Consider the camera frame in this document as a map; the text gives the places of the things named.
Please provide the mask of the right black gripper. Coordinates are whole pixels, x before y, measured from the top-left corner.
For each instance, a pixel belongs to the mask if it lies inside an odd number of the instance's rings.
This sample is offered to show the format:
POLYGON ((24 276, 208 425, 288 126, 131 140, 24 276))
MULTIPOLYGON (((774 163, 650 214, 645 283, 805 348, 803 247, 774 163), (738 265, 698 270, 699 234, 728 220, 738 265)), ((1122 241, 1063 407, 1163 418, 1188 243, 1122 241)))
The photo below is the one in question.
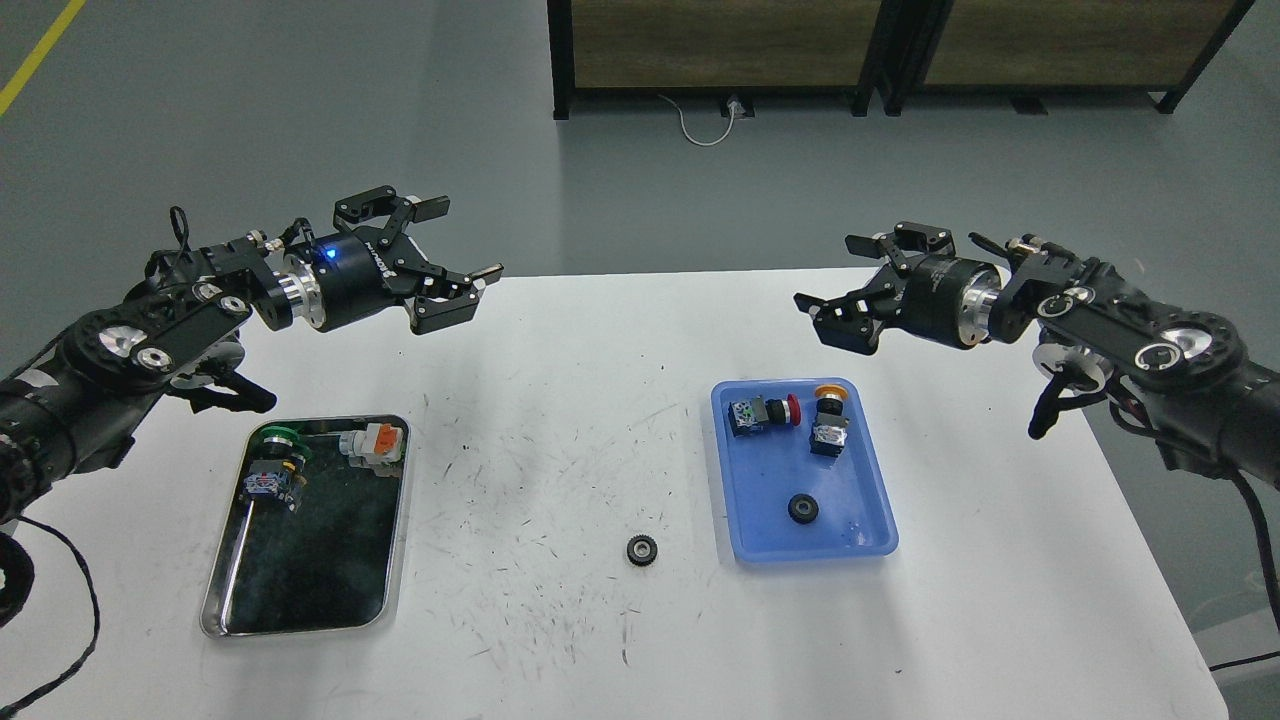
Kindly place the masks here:
POLYGON ((960 350, 991 341, 1002 278, 991 263, 955 258, 951 231, 899 222, 870 237, 847 234, 845 245, 855 256, 886 258, 887 268, 905 282, 900 291, 868 284, 837 299, 795 293, 797 310, 809 315, 823 345, 870 356, 884 325, 960 350))

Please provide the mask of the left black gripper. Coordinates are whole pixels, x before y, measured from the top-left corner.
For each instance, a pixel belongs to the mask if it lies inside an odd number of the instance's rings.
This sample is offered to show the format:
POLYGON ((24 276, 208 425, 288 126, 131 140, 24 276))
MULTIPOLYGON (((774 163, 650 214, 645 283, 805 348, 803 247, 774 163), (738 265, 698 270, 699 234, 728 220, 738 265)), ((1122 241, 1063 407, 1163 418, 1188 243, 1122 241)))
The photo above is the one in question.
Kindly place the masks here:
POLYGON ((485 288, 500 281, 502 264, 472 273, 454 273, 443 266, 428 272, 416 286, 403 284, 396 265, 410 238, 410 225, 448 214, 451 199, 401 196, 384 184, 335 201, 337 231, 315 240, 301 232, 285 232, 270 243, 280 251, 285 269, 275 274, 292 319, 301 319, 320 332, 329 332, 404 305, 410 331, 428 334, 474 319, 485 288))

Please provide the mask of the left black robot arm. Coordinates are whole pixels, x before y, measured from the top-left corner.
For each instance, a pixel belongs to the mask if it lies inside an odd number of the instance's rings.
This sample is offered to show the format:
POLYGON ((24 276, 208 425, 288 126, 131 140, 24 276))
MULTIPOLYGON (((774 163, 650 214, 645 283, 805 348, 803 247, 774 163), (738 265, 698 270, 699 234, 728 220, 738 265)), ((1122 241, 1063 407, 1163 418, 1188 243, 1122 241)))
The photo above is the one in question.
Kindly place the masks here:
MULTIPOLYGON (((452 272, 410 227, 444 217, 445 196, 390 186, 335 202, 334 232, 298 218, 155 252, 124 300, 70 323, 3 379, 3 521, 74 474, 118 468, 165 397, 193 413, 268 413, 276 396, 244 378, 241 327, 303 322, 330 332, 402 307, 415 334, 474 318, 499 264, 452 272)), ((367 626, 388 607, 398 552, 410 425, 396 415, 270 421, 248 437, 204 607, 214 637, 367 626)))

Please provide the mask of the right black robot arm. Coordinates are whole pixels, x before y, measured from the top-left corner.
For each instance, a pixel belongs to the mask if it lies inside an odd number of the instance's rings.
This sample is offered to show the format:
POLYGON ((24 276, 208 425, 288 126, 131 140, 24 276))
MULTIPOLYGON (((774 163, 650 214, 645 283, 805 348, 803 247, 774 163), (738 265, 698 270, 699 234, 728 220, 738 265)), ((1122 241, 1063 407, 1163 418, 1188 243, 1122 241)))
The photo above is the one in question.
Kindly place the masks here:
POLYGON ((872 355, 897 329, 951 348, 1011 345, 1037 325, 1046 377, 1028 424, 1042 438, 1068 411, 1106 404, 1126 433, 1155 442, 1169 470, 1231 482, 1245 502, 1268 606, 1277 564, 1256 478, 1279 474, 1279 379, 1253 363, 1219 313, 1160 302, 1117 268, 1024 234, 997 243, 970 233, 991 261, 963 258, 951 231, 900 222, 850 234, 850 254, 879 259, 861 288, 835 299, 796 293, 823 345, 872 355))

